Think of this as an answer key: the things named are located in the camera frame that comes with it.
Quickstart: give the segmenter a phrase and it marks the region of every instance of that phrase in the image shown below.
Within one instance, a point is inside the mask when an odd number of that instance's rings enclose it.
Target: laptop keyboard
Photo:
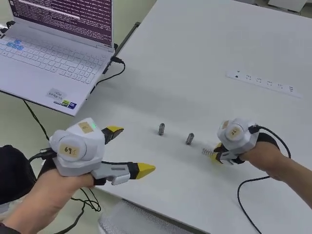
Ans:
[[[85,84],[91,83],[106,60],[105,55],[95,56],[46,41],[8,36],[0,39],[0,56],[25,62]]]

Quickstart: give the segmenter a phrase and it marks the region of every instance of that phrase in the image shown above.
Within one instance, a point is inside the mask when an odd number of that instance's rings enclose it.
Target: laptop screen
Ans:
[[[112,47],[112,0],[9,0],[13,15]]]

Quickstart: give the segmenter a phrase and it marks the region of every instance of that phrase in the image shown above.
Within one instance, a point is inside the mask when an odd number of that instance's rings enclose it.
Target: person's right hand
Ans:
[[[240,159],[249,161],[256,168],[265,171],[269,176],[280,180],[278,168],[287,158],[273,144],[258,142],[250,151],[242,154]]]

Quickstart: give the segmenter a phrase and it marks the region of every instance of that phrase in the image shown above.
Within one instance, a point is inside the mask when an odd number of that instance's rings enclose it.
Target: floor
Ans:
[[[114,0],[114,34],[116,43],[120,43],[136,21],[142,21],[147,15],[156,0]],[[267,0],[257,0],[259,6],[272,9],[267,5]],[[303,17],[312,18],[312,6],[306,5],[301,13],[296,13]],[[0,1],[0,24],[12,19],[8,7],[8,1]],[[64,114],[31,104],[31,108],[36,113],[42,124],[46,127],[49,135],[57,129],[65,129],[73,121],[72,117]],[[23,102],[17,98],[10,97],[0,93],[0,145],[11,144],[24,152],[28,157],[38,153],[39,149],[47,147],[47,142],[35,120],[28,113]],[[40,160],[34,161],[35,171],[40,169]],[[119,198],[95,190],[103,211],[109,213],[113,206],[119,201]],[[47,227],[43,233],[53,234],[68,225],[72,224],[80,213],[81,204],[70,201],[60,212],[56,220]],[[85,214],[80,219],[77,227],[70,233],[85,234],[98,233],[97,213],[86,208]]]

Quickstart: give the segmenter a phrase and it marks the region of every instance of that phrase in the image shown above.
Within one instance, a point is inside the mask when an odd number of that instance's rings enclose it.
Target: sticker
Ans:
[[[229,125],[229,121],[227,120],[223,123],[222,129],[225,129],[228,125]]]
[[[69,103],[70,103],[69,101],[64,100],[61,105],[67,107]]]
[[[240,128],[238,127],[233,127],[233,129],[230,131],[230,138],[234,139],[240,134]]]
[[[56,101],[63,101],[63,99],[66,97],[66,94],[63,93],[60,90],[57,89],[51,89],[48,93],[47,93],[47,97],[49,98],[53,98]]]
[[[59,147],[58,152],[60,154],[69,156],[69,157],[78,157],[79,156],[79,147],[67,145],[67,144],[61,144]]]
[[[74,109],[76,106],[77,106],[76,103],[71,102],[71,103],[69,103],[68,108]]]
[[[78,125],[85,134],[93,132],[93,129],[88,124],[88,122],[82,122],[82,123],[79,123]]]

